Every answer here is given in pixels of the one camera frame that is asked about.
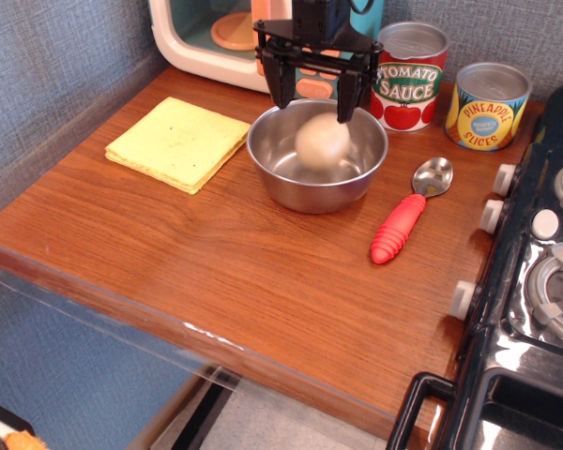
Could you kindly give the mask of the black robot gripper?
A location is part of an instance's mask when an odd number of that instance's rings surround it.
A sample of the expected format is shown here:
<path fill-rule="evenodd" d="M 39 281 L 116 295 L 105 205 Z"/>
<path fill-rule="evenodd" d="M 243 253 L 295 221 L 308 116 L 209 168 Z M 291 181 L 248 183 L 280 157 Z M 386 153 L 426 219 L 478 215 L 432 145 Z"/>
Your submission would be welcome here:
<path fill-rule="evenodd" d="M 256 57 L 270 96 L 285 109 L 302 76 L 337 84 L 337 117 L 352 119 L 361 88 L 373 82 L 382 1 L 293 1 L 287 18 L 257 18 Z"/>

